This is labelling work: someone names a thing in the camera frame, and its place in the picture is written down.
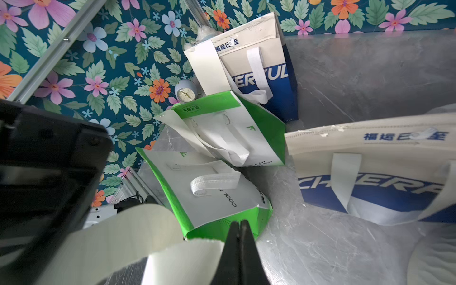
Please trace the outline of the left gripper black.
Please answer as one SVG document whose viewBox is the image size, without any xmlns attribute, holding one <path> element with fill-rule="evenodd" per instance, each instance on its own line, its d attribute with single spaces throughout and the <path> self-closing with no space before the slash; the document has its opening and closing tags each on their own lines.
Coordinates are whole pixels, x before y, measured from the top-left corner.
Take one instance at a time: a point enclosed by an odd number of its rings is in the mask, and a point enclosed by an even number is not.
<svg viewBox="0 0 456 285">
<path fill-rule="evenodd" d="M 111 151 L 99 124 L 1 101 L 2 284 L 34 284 L 83 227 Z"/>
</svg>

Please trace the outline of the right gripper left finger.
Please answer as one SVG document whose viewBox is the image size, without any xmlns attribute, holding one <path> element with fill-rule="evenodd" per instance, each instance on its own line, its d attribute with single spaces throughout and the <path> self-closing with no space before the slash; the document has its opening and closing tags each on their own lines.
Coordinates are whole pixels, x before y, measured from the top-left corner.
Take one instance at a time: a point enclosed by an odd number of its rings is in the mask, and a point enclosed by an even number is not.
<svg viewBox="0 0 456 285">
<path fill-rule="evenodd" d="M 241 284 L 241 236 L 240 225 L 232 222 L 211 285 Z"/>
</svg>

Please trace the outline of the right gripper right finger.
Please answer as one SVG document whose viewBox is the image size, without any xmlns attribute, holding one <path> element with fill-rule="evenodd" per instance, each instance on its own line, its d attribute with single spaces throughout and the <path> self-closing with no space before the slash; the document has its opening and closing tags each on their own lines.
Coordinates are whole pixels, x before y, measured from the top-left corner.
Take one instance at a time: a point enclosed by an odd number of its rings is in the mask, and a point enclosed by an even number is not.
<svg viewBox="0 0 456 285">
<path fill-rule="evenodd" d="M 241 285 L 270 284 L 247 220 L 241 221 L 239 230 L 239 262 Z"/>
</svg>

